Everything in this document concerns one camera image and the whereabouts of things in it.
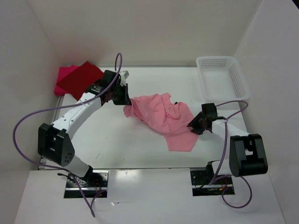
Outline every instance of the pink cloth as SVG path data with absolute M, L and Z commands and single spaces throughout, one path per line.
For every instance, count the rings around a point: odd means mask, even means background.
M 190 152 L 198 139 L 187 127 L 194 117 L 187 104 L 172 104 L 170 97 L 169 93 L 135 97 L 123 111 L 126 117 L 134 116 L 161 133 L 169 151 Z
M 55 86 L 55 89 L 54 89 L 54 93 L 55 93 L 56 96 L 60 96 L 60 95 L 64 95 L 64 94 L 68 93 L 63 88 L 58 86 L 57 83 L 78 67 L 79 66 L 72 65 L 71 67 L 60 67 L 59 68 L 58 77 L 57 77 L 57 81 L 56 81 L 56 86 Z

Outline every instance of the white wall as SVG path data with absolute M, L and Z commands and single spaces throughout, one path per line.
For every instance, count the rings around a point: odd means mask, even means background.
M 233 55 L 260 0 L 28 0 L 65 64 L 195 65 Z
M 12 143 L 16 122 L 29 112 L 54 106 L 60 62 L 26 0 L 0 1 L 0 223 L 14 222 L 32 165 Z M 28 119 L 17 140 L 38 160 L 37 130 L 52 113 Z
M 282 212 L 299 220 L 299 10 L 291 0 L 263 0 L 238 47 L 252 97 L 243 113 L 261 134 Z

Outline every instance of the pink garment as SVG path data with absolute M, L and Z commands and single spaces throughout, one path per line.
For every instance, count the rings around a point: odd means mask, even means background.
M 155 94 L 131 99 L 123 108 L 126 117 L 134 116 L 161 133 L 169 151 L 190 152 L 198 139 L 187 127 L 194 118 L 187 104 L 172 104 L 170 94 Z
M 72 65 L 71 67 L 60 67 L 59 68 L 58 77 L 57 77 L 57 81 L 56 81 L 56 86 L 55 86 L 55 89 L 54 89 L 55 96 L 60 96 L 60 95 L 64 95 L 64 94 L 68 93 L 63 88 L 58 86 L 57 83 L 78 67 L 79 66 Z

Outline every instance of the white basket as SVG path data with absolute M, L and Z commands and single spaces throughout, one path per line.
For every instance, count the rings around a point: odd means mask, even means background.
M 199 57 L 196 64 L 206 99 L 211 101 L 249 99 L 249 88 L 234 57 Z

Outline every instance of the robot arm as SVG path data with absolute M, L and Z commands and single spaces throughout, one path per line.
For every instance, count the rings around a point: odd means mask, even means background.
M 103 91 L 115 75 L 115 72 L 106 70 L 103 79 L 90 85 L 83 93 L 81 99 L 77 102 L 77 104 L 81 104 L 80 106 L 70 109 L 51 125 L 42 124 L 38 130 L 38 153 L 87 182 L 92 181 L 93 175 L 96 174 L 93 174 L 91 166 L 75 155 L 71 140 L 81 125 L 105 102 L 113 100 L 115 105 L 131 104 L 128 97 L 128 84 L 126 84 L 126 79 L 129 76 L 128 71 L 120 72 L 118 80 L 101 97 L 84 103 Z
M 214 103 L 202 104 L 200 112 L 189 124 L 192 132 L 198 135 L 205 130 L 215 133 L 225 140 L 225 117 L 218 117 Z M 263 139 L 259 134 L 249 134 L 227 123 L 227 153 L 219 175 L 248 176 L 265 174 L 268 171 Z M 213 172 L 220 161 L 211 161 Z

